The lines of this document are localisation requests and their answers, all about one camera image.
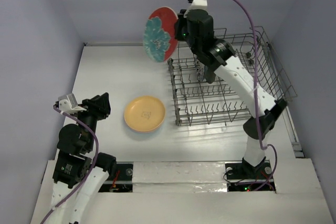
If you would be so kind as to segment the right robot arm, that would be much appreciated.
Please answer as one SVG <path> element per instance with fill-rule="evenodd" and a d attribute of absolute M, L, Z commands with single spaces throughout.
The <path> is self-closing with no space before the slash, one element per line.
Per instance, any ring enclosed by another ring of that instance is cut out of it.
<path fill-rule="evenodd" d="M 206 67 L 207 82 L 213 76 L 223 79 L 249 109 L 251 117 L 243 125 L 247 146 L 241 171 L 253 178 L 265 161 L 268 133 L 287 106 L 285 99 L 276 99 L 258 84 L 243 66 L 230 43 L 214 35 L 213 18 L 202 9 L 182 9 L 174 25 L 175 38 L 188 44 L 191 52 Z"/>

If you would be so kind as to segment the yellow plate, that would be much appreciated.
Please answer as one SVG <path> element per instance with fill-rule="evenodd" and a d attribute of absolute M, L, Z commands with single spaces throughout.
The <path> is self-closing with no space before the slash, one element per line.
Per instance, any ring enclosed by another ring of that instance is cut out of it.
<path fill-rule="evenodd" d="M 160 99 L 144 95 L 127 104 L 123 117 L 131 130 L 139 133 L 150 133 L 163 124 L 165 115 L 166 109 Z"/>

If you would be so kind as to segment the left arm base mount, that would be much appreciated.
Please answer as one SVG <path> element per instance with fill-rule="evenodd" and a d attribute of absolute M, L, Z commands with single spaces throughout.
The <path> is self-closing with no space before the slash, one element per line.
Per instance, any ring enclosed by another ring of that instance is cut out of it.
<path fill-rule="evenodd" d="M 133 192 L 133 163 L 118 162 L 114 177 L 108 178 L 100 187 L 100 193 Z"/>

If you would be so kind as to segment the white plate red teal pattern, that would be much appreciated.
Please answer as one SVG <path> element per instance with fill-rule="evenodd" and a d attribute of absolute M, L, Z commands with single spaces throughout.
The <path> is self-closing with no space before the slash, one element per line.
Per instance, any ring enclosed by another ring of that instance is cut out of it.
<path fill-rule="evenodd" d="M 174 25 L 177 14 L 170 7 L 156 9 L 147 19 L 143 34 L 143 47 L 155 62 L 167 61 L 177 48 Z"/>

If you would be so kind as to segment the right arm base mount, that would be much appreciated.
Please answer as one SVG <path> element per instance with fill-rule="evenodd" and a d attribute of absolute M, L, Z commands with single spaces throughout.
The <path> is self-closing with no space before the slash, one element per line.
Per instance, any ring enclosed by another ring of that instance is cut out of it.
<path fill-rule="evenodd" d="M 226 182 L 228 192 L 250 191 L 276 191 L 274 173 L 278 161 L 272 167 L 270 161 L 265 158 L 256 167 L 251 166 L 245 160 L 240 162 L 225 163 L 223 180 Z"/>

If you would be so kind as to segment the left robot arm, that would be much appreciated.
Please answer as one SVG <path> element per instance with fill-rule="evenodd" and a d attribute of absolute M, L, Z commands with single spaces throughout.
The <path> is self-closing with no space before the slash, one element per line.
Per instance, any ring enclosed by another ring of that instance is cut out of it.
<path fill-rule="evenodd" d="M 82 223 L 93 198 L 115 177 L 117 160 L 99 151 L 98 121 L 111 113 L 108 93 L 78 103 L 74 94 L 58 98 L 53 109 L 73 120 L 58 134 L 50 210 L 42 223 Z"/>

